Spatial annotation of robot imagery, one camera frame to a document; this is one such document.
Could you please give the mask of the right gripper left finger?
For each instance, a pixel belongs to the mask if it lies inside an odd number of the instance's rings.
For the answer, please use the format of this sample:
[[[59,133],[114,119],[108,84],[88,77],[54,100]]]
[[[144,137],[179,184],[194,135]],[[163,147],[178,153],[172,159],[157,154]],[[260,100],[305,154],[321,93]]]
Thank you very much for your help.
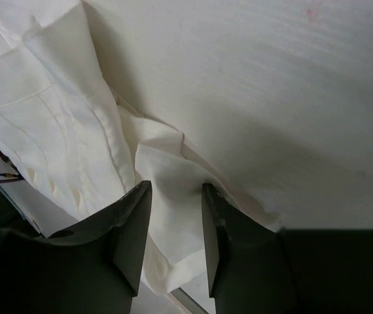
[[[0,313],[129,313],[151,215],[151,183],[48,238],[0,228]]]

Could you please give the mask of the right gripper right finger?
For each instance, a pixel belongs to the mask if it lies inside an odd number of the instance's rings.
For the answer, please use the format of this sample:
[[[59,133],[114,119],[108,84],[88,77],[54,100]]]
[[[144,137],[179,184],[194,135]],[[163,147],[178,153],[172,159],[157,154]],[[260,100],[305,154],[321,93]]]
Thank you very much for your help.
[[[202,186],[217,313],[373,313],[373,230],[273,232]]]

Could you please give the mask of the white skirt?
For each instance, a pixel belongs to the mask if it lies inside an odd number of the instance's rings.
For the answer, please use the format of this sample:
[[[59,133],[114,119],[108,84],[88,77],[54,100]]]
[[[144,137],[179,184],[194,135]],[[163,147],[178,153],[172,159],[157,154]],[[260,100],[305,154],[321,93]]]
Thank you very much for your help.
[[[200,189],[240,208],[253,187],[247,122],[209,102],[209,63],[255,30],[228,1],[0,1],[0,151],[24,179],[82,220],[150,180],[141,279],[166,294],[204,272]]]

